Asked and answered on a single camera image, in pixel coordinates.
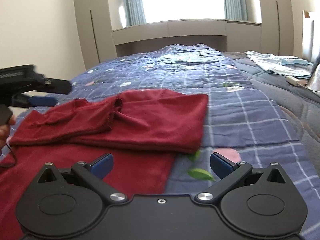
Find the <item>person's left hand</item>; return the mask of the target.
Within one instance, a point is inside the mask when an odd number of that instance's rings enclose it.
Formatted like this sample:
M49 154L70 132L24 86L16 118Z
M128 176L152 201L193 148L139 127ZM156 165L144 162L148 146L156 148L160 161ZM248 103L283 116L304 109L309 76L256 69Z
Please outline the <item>person's left hand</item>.
M0 149L6 145L10 134L10 127L14 124L16 124L16 117L13 115L7 124L0 126Z

